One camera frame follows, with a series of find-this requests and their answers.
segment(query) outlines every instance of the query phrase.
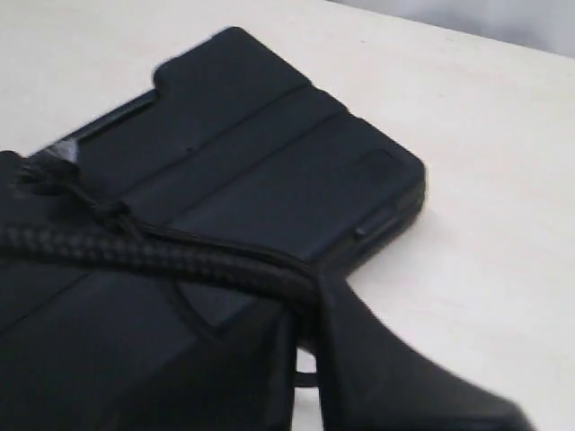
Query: white surface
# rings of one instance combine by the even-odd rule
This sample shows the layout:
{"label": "white surface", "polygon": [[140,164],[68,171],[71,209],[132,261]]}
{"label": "white surface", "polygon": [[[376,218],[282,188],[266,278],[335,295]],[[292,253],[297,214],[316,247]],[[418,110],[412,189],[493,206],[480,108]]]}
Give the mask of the white surface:
{"label": "white surface", "polygon": [[[540,430],[575,429],[574,60],[319,0],[4,0],[2,146],[100,116],[230,24],[429,167],[420,221],[351,278],[359,294]],[[320,429],[315,403],[298,394],[295,430]]]}
{"label": "white surface", "polygon": [[572,0],[332,0],[575,57]]}

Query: table surface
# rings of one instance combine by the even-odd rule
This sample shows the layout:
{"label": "table surface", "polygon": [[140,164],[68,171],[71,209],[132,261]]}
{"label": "table surface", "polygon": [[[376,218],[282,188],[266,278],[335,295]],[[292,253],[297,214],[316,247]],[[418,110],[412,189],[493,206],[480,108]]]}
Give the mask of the table surface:
{"label": "table surface", "polygon": [[[350,278],[359,295],[540,429],[575,429],[575,60],[320,0],[4,0],[2,148],[99,117],[229,25],[428,165],[420,221]],[[294,429],[321,429],[315,391]]]}

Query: button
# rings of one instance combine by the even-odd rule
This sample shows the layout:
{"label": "button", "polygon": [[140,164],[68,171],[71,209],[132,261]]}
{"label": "button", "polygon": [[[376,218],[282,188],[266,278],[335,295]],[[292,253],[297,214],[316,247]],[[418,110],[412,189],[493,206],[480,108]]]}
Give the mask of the button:
{"label": "button", "polygon": [[369,216],[360,226],[356,227],[354,234],[357,240],[379,235],[385,232],[397,221],[397,213],[394,208],[385,207]]}

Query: white wall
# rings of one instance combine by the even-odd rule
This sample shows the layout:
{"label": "white wall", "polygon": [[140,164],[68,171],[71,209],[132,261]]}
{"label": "white wall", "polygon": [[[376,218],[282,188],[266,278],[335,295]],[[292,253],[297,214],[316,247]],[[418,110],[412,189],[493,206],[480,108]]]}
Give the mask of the white wall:
{"label": "white wall", "polygon": [[575,57],[575,0],[336,0]]}

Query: black rubber case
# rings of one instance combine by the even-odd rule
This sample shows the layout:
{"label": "black rubber case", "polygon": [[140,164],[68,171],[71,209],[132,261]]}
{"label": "black rubber case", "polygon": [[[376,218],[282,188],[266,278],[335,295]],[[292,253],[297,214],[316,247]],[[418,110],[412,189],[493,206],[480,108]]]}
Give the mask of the black rubber case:
{"label": "black rubber case", "polygon": [[[421,210],[420,160],[241,29],[161,65],[154,84],[69,136],[85,182],[148,222],[350,271]],[[96,228],[71,198],[16,192],[21,164],[0,157],[0,223]],[[206,346],[153,279],[13,262],[0,271],[0,428],[255,429],[250,411],[289,426],[296,327],[281,305],[184,286],[223,337]],[[260,364],[250,348],[266,352]],[[238,365],[243,355],[260,377]],[[180,417],[186,427],[167,423]]]}

